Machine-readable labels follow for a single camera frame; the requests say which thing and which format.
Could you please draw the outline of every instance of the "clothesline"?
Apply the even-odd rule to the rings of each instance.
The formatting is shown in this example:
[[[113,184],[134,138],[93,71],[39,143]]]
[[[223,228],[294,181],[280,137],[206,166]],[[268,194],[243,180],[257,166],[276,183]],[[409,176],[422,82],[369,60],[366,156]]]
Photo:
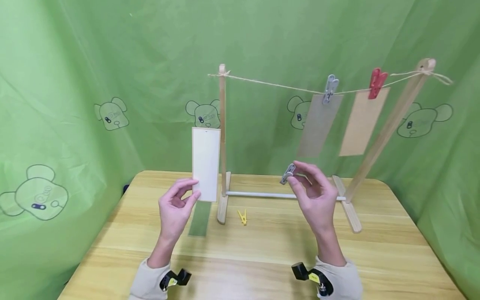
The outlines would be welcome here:
[[[406,73],[392,73],[392,74],[390,74],[390,76],[401,76],[401,75],[410,75],[410,76],[404,77],[402,79],[391,82],[389,84],[384,84],[383,87],[399,83],[403,80],[406,80],[408,78],[412,78],[412,77],[415,77],[415,76],[418,76],[418,75],[421,75],[421,74],[425,74],[425,75],[428,75],[428,76],[433,76],[435,79],[437,79],[438,81],[440,81],[441,83],[443,83],[445,85],[453,84],[453,81],[445,75],[433,73],[431,71],[411,71],[411,72],[406,72]],[[224,74],[208,74],[208,76],[228,77],[228,78],[232,78],[232,79],[239,79],[239,80],[253,82],[253,83],[257,83],[257,84],[266,84],[266,85],[271,85],[271,86],[283,87],[283,88],[288,88],[288,89],[303,91],[303,92],[308,92],[308,93],[314,93],[314,94],[320,94],[320,95],[325,94],[325,92],[312,91],[312,90],[297,88],[297,87],[293,87],[293,86],[287,86],[287,85],[281,85],[281,84],[272,84],[272,83],[268,83],[268,82],[264,82],[264,81],[255,80],[255,79],[237,77],[237,76],[230,75],[230,71],[228,71]],[[335,94],[347,94],[347,93],[356,93],[356,92],[363,92],[363,91],[370,91],[370,89],[366,88],[366,89],[361,89],[361,90],[339,92],[339,93],[335,93]]]

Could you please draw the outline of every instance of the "clothespin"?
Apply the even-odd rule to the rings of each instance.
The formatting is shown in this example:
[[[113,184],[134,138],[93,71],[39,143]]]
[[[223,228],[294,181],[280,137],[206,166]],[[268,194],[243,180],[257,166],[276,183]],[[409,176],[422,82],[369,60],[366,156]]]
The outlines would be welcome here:
[[[335,93],[336,87],[339,83],[340,80],[336,79],[335,75],[328,75],[323,104],[330,103],[330,99],[333,97],[333,94]]]
[[[245,209],[245,214],[242,215],[240,210],[237,210],[237,212],[239,213],[239,216],[240,216],[240,219],[241,219],[241,223],[245,226],[247,225],[247,209]]]
[[[368,99],[376,99],[378,93],[382,89],[385,80],[388,77],[388,73],[382,73],[380,68],[375,68],[372,71],[372,77],[370,79],[370,94],[368,95]]]
[[[293,171],[295,171],[295,165],[290,164],[287,170],[285,171],[285,173],[283,173],[282,180],[280,180],[280,183],[285,185],[285,183],[287,183],[287,177],[293,176]]]

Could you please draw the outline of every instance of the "gray clothespin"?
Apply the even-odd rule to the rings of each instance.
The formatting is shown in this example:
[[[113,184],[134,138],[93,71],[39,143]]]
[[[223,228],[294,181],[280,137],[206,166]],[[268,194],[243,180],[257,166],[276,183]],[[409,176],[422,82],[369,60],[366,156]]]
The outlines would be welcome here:
[[[335,75],[328,75],[323,104],[330,103],[330,99],[333,97],[333,94],[335,93],[336,87],[339,83],[340,80],[336,79]]]
[[[295,165],[290,164],[287,170],[285,171],[285,173],[283,173],[282,180],[280,180],[280,183],[281,184],[287,183],[287,177],[293,176],[293,171],[295,171]]]

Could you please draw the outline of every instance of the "green backdrop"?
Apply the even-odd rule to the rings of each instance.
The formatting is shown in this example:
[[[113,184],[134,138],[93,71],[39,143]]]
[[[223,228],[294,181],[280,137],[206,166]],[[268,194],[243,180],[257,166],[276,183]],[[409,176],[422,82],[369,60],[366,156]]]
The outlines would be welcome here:
[[[479,15],[472,0],[0,0],[0,299],[55,299],[124,184],[144,169],[191,170],[196,106],[213,102],[201,124],[217,124],[218,79],[206,75],[220,63],[314,90],[334,73],[347,91],[366,88],[375,67],[408,72],[425,57],[455,84],[430,78],[411,112],[453,113],[418,118],[421,134],[397,131],[369,177],[480,298]],[[288,102],[312,96],[227,85],[228,169],[281,174],[302,132]],[[353,99],[316,161],[327,174],[351,177],[361,163],[338,157]]]

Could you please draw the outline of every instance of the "white metal rod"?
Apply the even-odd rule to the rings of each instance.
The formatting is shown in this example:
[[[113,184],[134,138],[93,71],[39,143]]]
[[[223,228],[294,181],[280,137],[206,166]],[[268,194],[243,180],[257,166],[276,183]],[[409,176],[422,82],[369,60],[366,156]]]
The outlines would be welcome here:
[[[227,191],[229,196],[244,196],[244,197],[264,197],[264,198],[287,198],[287,199],[296,199],[297,197],[294,194],[278,194],[272,192],[234,192]],[[337,197],[337,201],[345,201],[345,197]]]

